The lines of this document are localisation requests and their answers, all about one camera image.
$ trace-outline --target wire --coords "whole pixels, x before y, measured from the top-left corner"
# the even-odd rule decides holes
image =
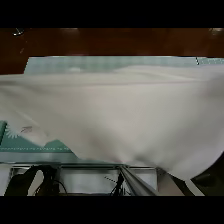
[[[61,186],[64,188],[64,191],[65,191],[66,195],[68,196],[68,193],[66,191],[66,188],[65,188],[64,184],[62,182],[58,181],[58,180],[54,180],[54,181],[61,184]]]

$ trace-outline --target dark floor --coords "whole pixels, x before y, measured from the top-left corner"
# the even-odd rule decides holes
[[[21,74],[32,56],[166,55],[224,57],[223,32],[210,28],[0,29],[0,74]]]

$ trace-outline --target white fabric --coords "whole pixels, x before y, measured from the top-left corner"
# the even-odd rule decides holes
[[[83,159],[187,180],[223,152],[224,66],[0,77],[0,119],[35,125]]]

